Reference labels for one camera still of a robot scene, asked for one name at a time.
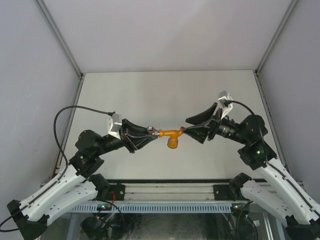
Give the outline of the metal tee pipe fitting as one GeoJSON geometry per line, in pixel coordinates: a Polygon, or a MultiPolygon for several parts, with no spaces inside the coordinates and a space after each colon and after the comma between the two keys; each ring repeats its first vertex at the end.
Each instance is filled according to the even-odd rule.
{"type": "Polygon", "coordinates": [[[148,126],[146,130],[149,135],[155,136],[156,138],[160,136],[159,131],[155,129],[153,126],[148,126]]]}

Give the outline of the orange plastic water faucet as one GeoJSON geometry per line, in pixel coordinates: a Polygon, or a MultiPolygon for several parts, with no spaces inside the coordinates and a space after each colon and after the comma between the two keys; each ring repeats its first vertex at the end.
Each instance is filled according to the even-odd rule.
{"type": "Polygon", "coordinates": [[[184,127],[180,127],[179,130],[159,130],[158,137],[168,137],[167,147],[170,149],[176,149],[179,144],[178,138],[184,133],[184,127]]]}

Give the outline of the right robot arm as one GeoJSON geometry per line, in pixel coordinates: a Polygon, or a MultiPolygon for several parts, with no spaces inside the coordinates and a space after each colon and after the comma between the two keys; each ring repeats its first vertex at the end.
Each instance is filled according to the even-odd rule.
{"type": "Polygon", "coordinates": [[[216,135],[243,145],[237,152],[240,159],[259,174],[276,192],[260,189],[245,173],[229,182],[230,195],[237,200],[250,200],[285,227],[292,240],[316,240],[320,237],[320,205],[295,181],[277,154],[265,142],[267,134],[261,116],[250,114],[240,123],[229,119],[214,103],[209,109],[187,118],[184,134],[203,144],[216,135]]]}

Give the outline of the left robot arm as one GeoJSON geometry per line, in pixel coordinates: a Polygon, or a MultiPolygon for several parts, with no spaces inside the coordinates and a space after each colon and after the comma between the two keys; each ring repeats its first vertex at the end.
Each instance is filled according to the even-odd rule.
{"type": "Polygon", "coordinates": [[[117,123],[104,136],[84,130],[75,144],[77,152],[62,171],[31,196],[7,204],[23,239],[35,240],[73,207],[109,196],[110,184],[96,173],[104,163],[102,155],[123,147],[133,154],[159,135],[153,126],[138,126],[127,119],[117,123]]]}

